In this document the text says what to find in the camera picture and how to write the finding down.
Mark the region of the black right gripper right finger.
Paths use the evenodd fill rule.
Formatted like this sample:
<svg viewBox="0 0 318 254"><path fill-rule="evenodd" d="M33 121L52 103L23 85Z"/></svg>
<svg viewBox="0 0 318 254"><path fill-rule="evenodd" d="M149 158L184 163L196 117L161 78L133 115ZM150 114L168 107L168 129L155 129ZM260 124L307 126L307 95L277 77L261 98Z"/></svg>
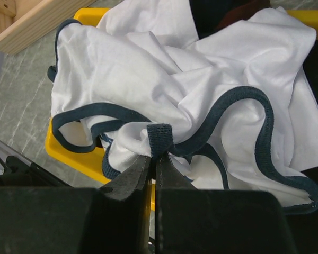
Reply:
<svg viewBox="0 0 318 254"><path fill-rule="evenodd" d="M193 187L168 156L156 163L156 253L296 253L282 208L267 192Z"/></svg>

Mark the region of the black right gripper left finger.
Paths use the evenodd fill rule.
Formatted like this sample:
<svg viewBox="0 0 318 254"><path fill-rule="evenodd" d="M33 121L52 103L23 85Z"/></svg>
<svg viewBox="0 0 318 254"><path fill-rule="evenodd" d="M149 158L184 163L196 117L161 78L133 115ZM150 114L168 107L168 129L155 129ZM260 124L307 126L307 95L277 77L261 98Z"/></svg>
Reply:
<svg viewBox="0 0 318 254"><path fill-rule="evenodd" d="M0 253L148 253L146 165L101 188L28 171L0 176Z"/></svg>

